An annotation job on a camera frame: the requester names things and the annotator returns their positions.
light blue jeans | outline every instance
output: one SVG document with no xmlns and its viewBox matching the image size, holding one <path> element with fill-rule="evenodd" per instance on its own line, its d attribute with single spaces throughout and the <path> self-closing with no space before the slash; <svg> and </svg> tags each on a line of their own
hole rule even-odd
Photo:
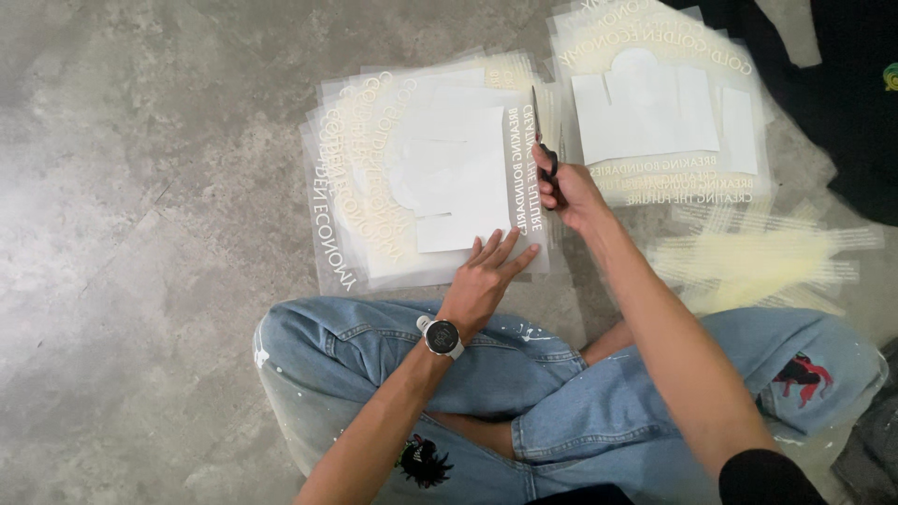
<svg viewBox="0 0 898 505">
<path fill-rule="evenodd" d="M 320 297 L 265 315 L 254 359 L 304 474 L 418 341 L 418 318 L 439 306 Z M 830 315 L 745 308 L 701 322 L 774 435 L 801 439 L 858 415 L 885 380 L 876 348 Z M 615 483 L 636 503 L 718 502 L 717 483 L 692 457 L 635 347 L 587 367 L 548 330 L 495 315 L 427 408 L 512 420 L 516 460 L 422 414 L 378 502 L 520 504 L 595 483 Z"/>
</svg>

person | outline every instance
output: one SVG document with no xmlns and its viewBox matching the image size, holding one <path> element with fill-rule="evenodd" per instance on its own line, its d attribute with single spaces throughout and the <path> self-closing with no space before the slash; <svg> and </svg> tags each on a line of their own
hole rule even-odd
<svg viewBox="0 0 898 505">
<path fill-rule="evenodd" d="M 508 259 L 517 229 L 475 239 L 442 303 L 319 297 L 265 315 L 254 358 L 307 475 L 295 503 L 823 503 L 771 432 L 799 441 L 864 409 L 885 379 L 876 348 L 811 310 L 699 321 L 587 169 L 557 177 L 559 215 L 623 316 L 582 351 L 493 314 L 537 253 Z M 457 359 L 422 338 L 430 319 L 457 331 Z"/>
</svg>

scissors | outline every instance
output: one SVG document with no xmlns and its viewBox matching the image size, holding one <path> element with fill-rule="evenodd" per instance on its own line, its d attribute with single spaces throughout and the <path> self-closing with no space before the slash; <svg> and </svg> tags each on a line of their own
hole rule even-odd
<svg viewBox="0 0 898 505">
<path fill-rule="evenodd" d="M 553 208 L 546 208 L 546 210 L 555 210 L 557 207 L 564 208 L 567 205 L 567 202 L 564 200 L 564 197 L 561 196 L 561 189 L 559 188 L 559 180 L 555 178 L 555 175 L 559 171 L 559 156 L 558 153 L 552 151 L 545 144 L 542 143 L 542 130 L 540 129 L 540 110 L 536 105 L 536 86 L 530 86 L 530 90 L 533 92 L 533 117 L 536 119 L 536 142 L 540 144 L 540 149 L 542 152 L 549 157 L 552 161 L 552 171 L 551 173 L 541 170 L 540 177 L 552 185 L 552 196 L 555 198 L 557 205 Z"/>
</svg>

smartwatch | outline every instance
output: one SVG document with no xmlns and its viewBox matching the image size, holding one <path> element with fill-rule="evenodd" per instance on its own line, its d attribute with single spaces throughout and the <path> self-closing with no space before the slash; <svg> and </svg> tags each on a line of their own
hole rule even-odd
<svg viewBox="0 0 898 505">
<path fill-rule="evenodd" d="M 431 321 L 426 315 L 418 318 L 418 329 L 424 335 L 424 343 L 434 354 L 458 359 L 462 355 L 464 346 L 458 336 L 455 325 L 446 321 Z"/>
</svg>

gray floor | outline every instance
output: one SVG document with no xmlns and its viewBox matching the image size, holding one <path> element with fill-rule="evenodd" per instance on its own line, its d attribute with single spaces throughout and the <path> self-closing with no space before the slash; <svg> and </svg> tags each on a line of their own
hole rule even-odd
<svg viewBox="0 0 898 505">
<path fill-rule="evenodd" d="M 806 2 L 769 11 L 811 64 Z M 272 303 L 317 293 L 298 133 L 315 84 L 477 45 L 543 60 L 549 14 L 498 0 L 0 3 L 0 503 L 288 503 L 301 479 L 250 337 Z M 768 134 L 778 208 L 808 197 L 832 205 L 833 226 L 863 223 L 781 112 Z M 621 216 L 645 241 L 664 212 Z M 877 342 L 898 328 L 896 237 L 852 254 L 862 280 L 839 299 Z M 515 283 L 502 309 L 580 344 L 614 310 L 569 249 L 576 282 Z M 835 500 L 840 436 L 804 463 Z"/>
</svg>

